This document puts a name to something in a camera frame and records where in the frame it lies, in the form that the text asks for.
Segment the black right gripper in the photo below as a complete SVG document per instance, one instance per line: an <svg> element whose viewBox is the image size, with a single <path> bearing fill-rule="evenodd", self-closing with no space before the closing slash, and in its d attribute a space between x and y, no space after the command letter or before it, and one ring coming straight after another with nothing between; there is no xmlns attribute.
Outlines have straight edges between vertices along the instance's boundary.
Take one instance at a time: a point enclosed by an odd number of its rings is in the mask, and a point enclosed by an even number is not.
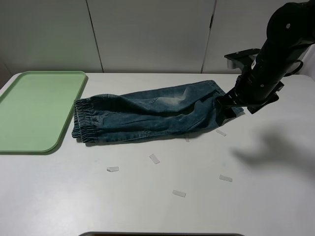
<svg viewBox="0 0 315 236"><path fill-rule="evenodd" d="M279 81L275 84L255 84L250 77L238 76L234 88L223 97L218 97L216 103L216 123L219 127L235 118L233 107L247 107L252 114L268 104L279 100L277 92L284 87Z"/></svg>

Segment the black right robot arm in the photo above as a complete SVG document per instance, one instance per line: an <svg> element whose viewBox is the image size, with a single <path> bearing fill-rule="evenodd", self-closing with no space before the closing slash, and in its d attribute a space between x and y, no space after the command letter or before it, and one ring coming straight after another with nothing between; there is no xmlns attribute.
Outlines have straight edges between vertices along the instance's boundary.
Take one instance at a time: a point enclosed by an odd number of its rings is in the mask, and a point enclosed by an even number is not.
<svg viewBox="0 0 315 236"><path fill-rule="evenodd" d="M261 49L225 55L232 68L241 69L235 86L216 98L216 123L224 125L236 117L234 107L246 107L251 114L278 101L283 77L297 73L299 57L315 43L315 2L289 2L270 18L267 39Z"/></svg>

